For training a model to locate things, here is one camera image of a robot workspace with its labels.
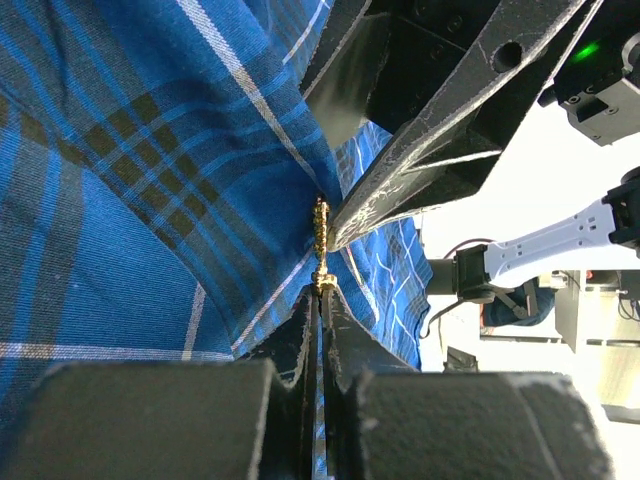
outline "blue cloth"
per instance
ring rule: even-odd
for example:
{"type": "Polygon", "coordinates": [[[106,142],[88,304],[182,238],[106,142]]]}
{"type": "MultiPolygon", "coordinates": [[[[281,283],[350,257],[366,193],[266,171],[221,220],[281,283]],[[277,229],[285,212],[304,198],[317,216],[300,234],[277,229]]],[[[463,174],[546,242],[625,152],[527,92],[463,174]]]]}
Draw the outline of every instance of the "blue cloth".
{"type": "MultiPolygon", "coordinates": [[[[52,362],[231,360],[287,318],[316,195],[336,207],[389,138],[332,152],[298,92],[330,4],[0,4],[0,433],[52,362]]],[[[329,267],[419,366],[411,221],[329,267]]]]}

